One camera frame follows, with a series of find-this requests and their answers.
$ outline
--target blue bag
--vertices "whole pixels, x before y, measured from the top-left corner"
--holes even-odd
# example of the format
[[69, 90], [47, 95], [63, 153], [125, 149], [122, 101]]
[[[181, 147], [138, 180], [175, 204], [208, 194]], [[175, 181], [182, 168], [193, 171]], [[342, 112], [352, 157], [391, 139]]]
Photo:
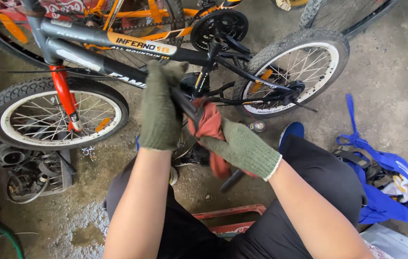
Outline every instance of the blue bag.
[[[370, 144], [368, 144], [367, 141], [359, 138], [359, 132], [357, 132], [356, 123], [354, 120], [354, 104], [351, 94], [346, 95], [346, 102], [348, 104], [348, 110], [351, 116], [351, 124], [353, 125], [354, 133], [351, 135], [340, 135], [337, 138], [337, 143], [339, 145], [352, 145], [356, 148], [362, 148], [363, 150], [367, 151], [382, 168], [396, 171], [408, 179], [408, 163], [403, 158], [396, 154], [376, 151], [370, 146]], [[348, 139], [349, 143], [341, 143], [340, 138]], [[355, 154], [359, 155], [362, 159], [366, 159], [361, 154]], [[367, 184], [364, 170], [353, 162], [347, 161], [346, 163], [351, 166], [351, 168], [353, 168], [358, 175], [368, 198], [368, 205], [361, 209], [359, 223], [373, 224], [388, 220], [390, 218], [408, 222], [408, 204], [407, 206], [404, 206], [374, 186]]]

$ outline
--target front wheel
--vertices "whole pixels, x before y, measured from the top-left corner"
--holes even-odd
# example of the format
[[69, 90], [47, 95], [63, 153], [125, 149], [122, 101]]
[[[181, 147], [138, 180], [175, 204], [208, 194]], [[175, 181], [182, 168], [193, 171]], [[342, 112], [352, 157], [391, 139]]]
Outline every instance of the front wheel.
[[[308, 29], [291, 34], [260, 51], [247, 64], [248, 73], [270, 82], [286, 85], [303, 81], [305, 88], [298, 102], [306, 104], [325, 91], [342, 73], [348, 62], [349, 44], [345, 37], [329, 29]], [[240, 77], [233, 100], [267, 97], [272, 89]], [[282, 101], [236, 106], [244, 116], [272, 118], [298, 108]]]
[[32, 150], [83, 147], [119, 131], [129, 117], [129, 106], [113, 88], [92, 80], [68, 78], [83, 130], [68, 130], [68, 116], [52, 78], [39, 78], [0, 92], [0, 140]]

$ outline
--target wet floor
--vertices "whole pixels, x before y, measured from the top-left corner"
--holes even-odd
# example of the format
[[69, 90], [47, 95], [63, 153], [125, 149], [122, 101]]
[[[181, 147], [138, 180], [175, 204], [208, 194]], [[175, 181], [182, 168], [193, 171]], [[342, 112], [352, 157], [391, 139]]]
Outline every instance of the wet floor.
[[[281, 12], [274, 9], [270, 1], [263, 2], [264, 5], [247, 1], [238, 6], [250, 22], [243, 43], [254, 51], [296, 31], [301, 14], [301, 11]], [[398, 153], [408, 161], [408, 0], [402, 0], [350, 45], [351, 56], [342, 75], [311, 102], [319, 113], [298, 109], [286, 116], [265, 120], [266, 130], [260, 136], [276, 147], [283, 127], [299, 120], [305, 124], [308, 140], [331, 150], [339, 134], [351, 133], [344, 99], [345, 93], [351, 92], [361, 136], [376, 149]], [[1, 52], [0, 67], [31, 69]], [[0, 91], [34, 76], [0, 73]], [[220, 68], [212, 72], [211, 85], [216, 88], [235, 79], [234, 74]], [[115, 136], [85, 149], [72, 150], [72, 162], [78, 170], [72, 188], [25, 205], [6, 201], [0, 190], [0, 220], [15, 232], [38, 233], [20, 235], [28, 259], [102, 257], [108, 220], [100, 205], [111, 179], [135, 156], [135, 136], [141, 124], [141, 90], [118, 82], [107, 84], [125, 96], [130, 108], [129, 121]], [[251, 122], [233, 107], [220, 110], [233, 121]], [[188, 136], [187, 140], [189, 147], [192, 139]], [[270, 186], [261, 179], [244, 177], [228, 193], [221, 194], [219, 187], [223, 181], [214, 178], [209, 168], [189, 165], [178, 171], [180, 177], [173, 187], [175, 196], [192, 213], [256, 203], [268, 206], [274, 198]], [[408, 236], [407, 224], [393, 222], [391, 225]], [[14, 254], [10, 243], [2, 238], [0, 259], [16, 258]]]

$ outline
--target orange reflector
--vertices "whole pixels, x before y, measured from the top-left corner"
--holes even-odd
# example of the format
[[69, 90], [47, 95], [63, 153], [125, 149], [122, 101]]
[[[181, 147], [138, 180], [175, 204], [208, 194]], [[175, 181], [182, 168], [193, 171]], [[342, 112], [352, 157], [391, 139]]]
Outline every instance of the orange reflector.
[[[272, 74], [272, 70], [271, 70], [271, 69], [268, 69], [268, 70], [260, 77], [260, 79], [267, 80], [267, 79], [271, 76], [271, 74]], [[260, 89], [260, 87], [261, 87], [261, 84], [260, 84], [260, 83], [257, 83], [257, 84], [255, 84], [254, 86], [252, 86], [252, 87], [248, 90], [248, 93], [249, 93], [249, 94], [255, 93], [256, 91], [258, 91], [258, 89]]]
[[15, 22], [7, 15], [0, 13], [0, 20], [5, 28], [22, 43], [28, 43], [28, 39]]
[[95, 132], [99, 132], [105, 128], [106, 125], [108, 125], [108, 122], [111, 120], [111, 118], [106, 118], [103, 119], [100, 124], [95, 128]]

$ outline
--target hand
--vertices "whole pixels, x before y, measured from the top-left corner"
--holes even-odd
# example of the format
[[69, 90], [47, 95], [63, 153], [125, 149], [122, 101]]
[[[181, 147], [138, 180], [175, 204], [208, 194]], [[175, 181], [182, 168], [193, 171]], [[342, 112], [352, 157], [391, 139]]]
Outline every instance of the hand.
[[178, 86], [188, 69], [187, 62], [163, 67], [157, 60], [148, 64], [149, 75], [142, 99], [142, 130], [138, 143], [156, 150], [175, 150], [180, 138], [183, 114], [177, 112], [170, 87]]
[[276, 171], [282, 158], [281, 154], [244, 124], [223, 118], [221, 129], [226, 141], [205, 136], [201, 137], [201, 144], [232, 165], [267, 181]]

